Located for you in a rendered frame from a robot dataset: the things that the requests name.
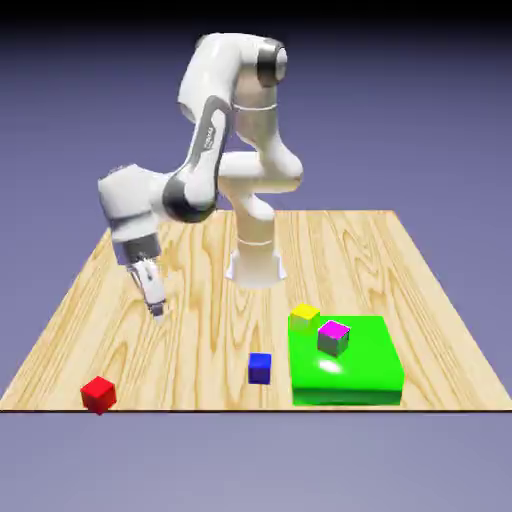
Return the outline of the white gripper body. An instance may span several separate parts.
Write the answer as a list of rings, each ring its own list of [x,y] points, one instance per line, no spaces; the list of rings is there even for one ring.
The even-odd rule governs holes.
[[[165,290],[156,262],[142,259],[128,266],[136,285],[140,289],[148,307],[162,306],[165,302]]]

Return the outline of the small red cube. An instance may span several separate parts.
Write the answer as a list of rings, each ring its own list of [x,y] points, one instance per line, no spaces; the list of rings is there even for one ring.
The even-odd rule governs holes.
[[[80,393],[83,406],[97,415],[108,411],[117,401],[115,385],[101,376],[84,385]]]

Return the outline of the small blue cube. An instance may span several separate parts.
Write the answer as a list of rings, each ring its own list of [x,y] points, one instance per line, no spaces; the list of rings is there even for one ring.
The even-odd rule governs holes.
[[[272,355],[270,353],[251,353],[248,362],[248,382],[250,384],[269,385],[271,366]]]

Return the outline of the small yellow cube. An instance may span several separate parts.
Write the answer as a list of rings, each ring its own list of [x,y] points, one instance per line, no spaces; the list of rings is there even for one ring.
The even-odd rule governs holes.
[[[289,315],[289,329],[294,331],[314,330],[318,327],[320,310],[310,304],[297,305]]]

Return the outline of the small magenta cube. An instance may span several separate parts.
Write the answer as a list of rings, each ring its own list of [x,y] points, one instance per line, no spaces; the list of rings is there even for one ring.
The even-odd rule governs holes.
[[[337,358],[348,346],[350,327],[328,320],[317,332],[317,349]]]

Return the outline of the large green box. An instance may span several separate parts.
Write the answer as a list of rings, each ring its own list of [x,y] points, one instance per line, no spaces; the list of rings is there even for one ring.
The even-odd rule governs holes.
[[[350,328],[336,357],[318,349],[320,326],[334,321]],[[292,403],[296,406],[397,406],[405,372],[384,318],[320,315],[318,325],[288,329]]]

